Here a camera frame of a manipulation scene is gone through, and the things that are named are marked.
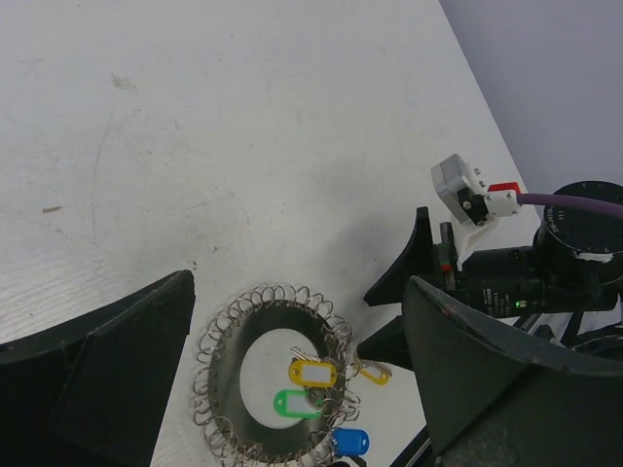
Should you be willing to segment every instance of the white table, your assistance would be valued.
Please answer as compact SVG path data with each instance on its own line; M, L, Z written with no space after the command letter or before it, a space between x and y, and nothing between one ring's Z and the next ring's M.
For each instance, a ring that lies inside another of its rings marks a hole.
M454 152L519 174L435 0L55 0L0 15L0 341L193 269L197 305L153 464L216 465L188 413L199 329L258 282L306 284L359 338L364 292ZM483 247L527 244L502 222ZM424 420L412 374L357 379L367 459Z

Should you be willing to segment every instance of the circular metal disc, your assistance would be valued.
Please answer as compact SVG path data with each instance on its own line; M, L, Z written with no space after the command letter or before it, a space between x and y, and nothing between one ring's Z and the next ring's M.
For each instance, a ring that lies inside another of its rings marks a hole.
M327 390L331 400L325 404L322 416L316 419L304 419L294 426L284 429L269 428L258 422L244 406L240 393L240 368L247 350L260 336L275 329L298 331L314 346L320 358L329 357L337 362L338 380ZM262 444L263 457L292 456L301 451L307 453L317 445L318 433L330 429L329 416L337 409L337 401L344 397L346 387L345 363L338 360L338 340L329 331L327 322L310 308L296 302L285 301L282 304L264 305L248 315L233 331L221 338L224 352L221 359L212 361L212 371L208 377L208 391L215 403L212 413L219 430L225 432L228 426L225 417L232 422L238 440L238 451Z
M623 204L623 187L608 182L572 183L556 194ZM618 219L566 207L545 206L544 221L549 233L573 250L597 254L623 252L623 223Z

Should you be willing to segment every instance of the purple cable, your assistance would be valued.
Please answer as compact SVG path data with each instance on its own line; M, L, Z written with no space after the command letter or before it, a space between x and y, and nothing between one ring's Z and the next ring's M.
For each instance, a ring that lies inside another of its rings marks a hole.
M599 199L570 197L568 195L540 195L536 193L519 193L517 202L520 204L534 204L537 206L557 206L569 209L602 214L623 221L623 205Z

